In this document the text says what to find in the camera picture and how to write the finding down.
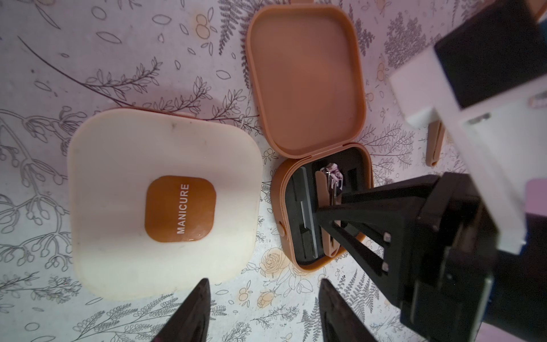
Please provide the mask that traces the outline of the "brown nail file sleeve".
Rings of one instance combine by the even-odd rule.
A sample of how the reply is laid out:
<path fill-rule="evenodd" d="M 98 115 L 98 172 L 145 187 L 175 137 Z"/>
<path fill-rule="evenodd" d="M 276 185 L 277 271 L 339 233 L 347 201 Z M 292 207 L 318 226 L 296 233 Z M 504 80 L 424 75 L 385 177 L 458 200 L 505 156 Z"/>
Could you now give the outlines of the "brown nail file sleeve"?
<path fill-rule="evenodd" d="M 428 125 L 425 163 L 429 167 L 433 168 L 440 160 L 445 131 L 441 121 L 434 121 Z"/>

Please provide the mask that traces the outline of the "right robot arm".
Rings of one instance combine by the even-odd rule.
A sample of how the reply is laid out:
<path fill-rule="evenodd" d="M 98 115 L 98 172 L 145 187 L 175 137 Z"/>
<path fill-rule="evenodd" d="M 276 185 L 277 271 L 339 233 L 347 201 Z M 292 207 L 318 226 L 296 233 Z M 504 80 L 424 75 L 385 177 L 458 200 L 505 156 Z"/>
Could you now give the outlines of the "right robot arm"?
<path fill-rule="evenodd" d="M 440 121 L 467 165 L 344 195 L 317 220 L 429 341 L 483 323 L 546 340 L 546 23 L 496 1 L 399 68 L 406 121 Z"/>

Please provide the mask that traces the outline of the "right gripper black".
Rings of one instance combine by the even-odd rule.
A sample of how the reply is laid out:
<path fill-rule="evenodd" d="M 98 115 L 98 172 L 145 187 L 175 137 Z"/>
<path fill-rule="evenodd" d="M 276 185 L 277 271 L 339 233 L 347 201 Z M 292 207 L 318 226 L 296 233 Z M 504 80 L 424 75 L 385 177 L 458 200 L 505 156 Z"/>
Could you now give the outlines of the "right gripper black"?
<path fill-rule="evenodd" d="M 401 320 L 429 341 L 476 341 L 494 326 L 525 341 L 546 340 L 546 217 L 526 215 L 517 254 L 497 248 L 499 232 L 466 174 L 424 175 L 342 195 L 316 210 L 320 226 L 348 251 L 394 306 L 405 295 L 406 219 L 397 214 L 335 213 L 423 200 L 412 250 L 413 292 Z M 336 222 L 380 245 L 379 257 Z"/>

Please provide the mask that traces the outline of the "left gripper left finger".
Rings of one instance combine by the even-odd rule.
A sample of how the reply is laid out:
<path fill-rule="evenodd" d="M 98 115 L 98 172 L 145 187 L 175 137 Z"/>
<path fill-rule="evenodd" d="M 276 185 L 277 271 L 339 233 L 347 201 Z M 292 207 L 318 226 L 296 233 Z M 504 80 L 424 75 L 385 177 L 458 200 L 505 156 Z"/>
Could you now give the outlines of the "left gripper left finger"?
<path fill-rule="evenodd" d="M 189 296 L 152 339 L 153 342 L 207 340 L 211 309 L 209 279 L 199 281 Z"/>

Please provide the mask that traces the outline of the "cream nail clipper case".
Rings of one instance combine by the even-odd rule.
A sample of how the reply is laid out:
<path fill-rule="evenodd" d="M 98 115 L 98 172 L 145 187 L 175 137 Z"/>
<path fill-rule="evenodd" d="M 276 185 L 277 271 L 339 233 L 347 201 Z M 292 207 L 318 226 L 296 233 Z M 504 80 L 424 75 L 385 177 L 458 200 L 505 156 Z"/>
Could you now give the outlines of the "cream nail clipper case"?
<path fill-rule="evenodd" d="M 74 269 L 94 294 L 179 292 L 250 261 L 263 165 L 239 128 L 118 108 L 75 132 L 67 161 Z"/>

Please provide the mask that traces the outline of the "light brown nail clipper case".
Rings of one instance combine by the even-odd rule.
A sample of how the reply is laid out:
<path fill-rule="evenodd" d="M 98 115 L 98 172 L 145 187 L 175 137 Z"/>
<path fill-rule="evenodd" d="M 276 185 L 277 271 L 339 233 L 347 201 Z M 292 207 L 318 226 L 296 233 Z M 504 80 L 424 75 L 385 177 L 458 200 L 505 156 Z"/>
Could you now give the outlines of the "light brown nail clipper case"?
<path fill-rule="evenodd" d="M 246 34 L 246 59 L 264 135 L 284 157 L 271 199 L 282 249 L 311 272 L 344 249 L 315 219 L 328 200 L 322 169 L 336 164 L 341 192 L 372 188 L 372 162 L 356 138 L 366 121 L 358 36 L 333 5 L 268 5 Z"/>

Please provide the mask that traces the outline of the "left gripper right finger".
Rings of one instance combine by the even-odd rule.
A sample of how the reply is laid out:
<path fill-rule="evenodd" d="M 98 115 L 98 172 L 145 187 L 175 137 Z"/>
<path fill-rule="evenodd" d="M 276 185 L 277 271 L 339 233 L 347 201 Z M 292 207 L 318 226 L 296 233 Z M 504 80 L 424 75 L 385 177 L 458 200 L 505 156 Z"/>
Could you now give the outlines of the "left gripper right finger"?
<path fill-rule="evenodd" d="M 319 309 L 325 342 L 376 341 L 328 279 L 321 280 Z"/>

